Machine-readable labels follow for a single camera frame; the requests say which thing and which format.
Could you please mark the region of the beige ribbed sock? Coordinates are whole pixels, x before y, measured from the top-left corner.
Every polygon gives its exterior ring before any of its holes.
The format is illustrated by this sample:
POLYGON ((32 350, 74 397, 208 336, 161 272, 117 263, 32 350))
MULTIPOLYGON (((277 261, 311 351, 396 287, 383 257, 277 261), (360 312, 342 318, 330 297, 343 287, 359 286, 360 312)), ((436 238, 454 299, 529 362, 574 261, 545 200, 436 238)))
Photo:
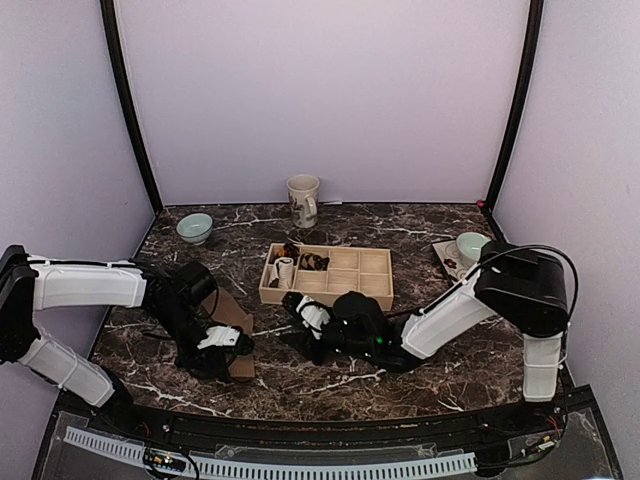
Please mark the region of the beige ribbed sock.
POLYGON ((211 293, 201 303, 205 314, 213 321, 242 330, 246 339, 241 341, 241 350, 229 365, 229 376, 240 383, 251 382, 255 378, 254 348, 252 334, 254 319, 246 313, 224 288, 211 293))

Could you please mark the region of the wooden compartment tray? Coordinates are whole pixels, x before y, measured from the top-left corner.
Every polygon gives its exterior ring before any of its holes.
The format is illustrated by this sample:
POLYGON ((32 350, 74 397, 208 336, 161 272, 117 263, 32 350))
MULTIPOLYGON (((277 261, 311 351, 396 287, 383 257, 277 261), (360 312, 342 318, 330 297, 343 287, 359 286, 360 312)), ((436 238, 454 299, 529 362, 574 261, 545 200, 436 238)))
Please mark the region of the wooden compartment tray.
POLYGON ((284 244, 273 243, 269 247, 259 284, 262 303, 278 305, 287 292, 295 291, 332 305, 339 296, 354 291, 374 298, 384 311, 392 308, 394 285, 389 249, 296 244, 300 247, 300 255, 313 252, 329 257, 328 270, 300 270, 299 255, 293 258, 295 270, 292 288, 270 288, 268 280, 271 270, 284 244))

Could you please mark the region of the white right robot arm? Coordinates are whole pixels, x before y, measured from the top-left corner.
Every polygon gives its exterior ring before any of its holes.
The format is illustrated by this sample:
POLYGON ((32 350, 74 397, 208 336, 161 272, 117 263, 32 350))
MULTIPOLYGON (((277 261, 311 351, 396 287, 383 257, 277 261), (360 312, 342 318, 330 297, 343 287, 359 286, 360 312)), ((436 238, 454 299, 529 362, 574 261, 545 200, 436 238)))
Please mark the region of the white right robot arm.
POLYGON ((481 321, 499 316, 523 338, 524 401, 510 413, 521 434, 549 416, 566 336, 578 293, 566 290, 566 268, 575 265, 547 245, 490 241, 465 276, 431 304, 405 311, 394 323, 378 301, 349 291, 327 306, 289 291, 282 305, 300 329, 295 348, 320 365, 331 353, 362 359, 390 373, 409 372, 481 321))

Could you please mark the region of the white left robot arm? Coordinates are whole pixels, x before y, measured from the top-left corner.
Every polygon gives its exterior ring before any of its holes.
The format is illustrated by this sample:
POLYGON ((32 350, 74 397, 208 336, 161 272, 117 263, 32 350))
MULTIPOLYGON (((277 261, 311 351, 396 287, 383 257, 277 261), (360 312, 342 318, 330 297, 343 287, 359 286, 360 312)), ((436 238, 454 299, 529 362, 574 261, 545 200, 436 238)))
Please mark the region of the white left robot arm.
POLYGON ((205 312, 222 291, 203 264, 167 270, 140 260, 81 261, 30 255, 10 245, 1 255, 1 360, 18 363, 87 405, 120 436, 141 427, 140 412, 119 378, 38 325, 40 312, 120 307, 153 317, 177 349, 177 364, 194 378, 232 379, 231 365, 254 349, 241 326, 205 312))

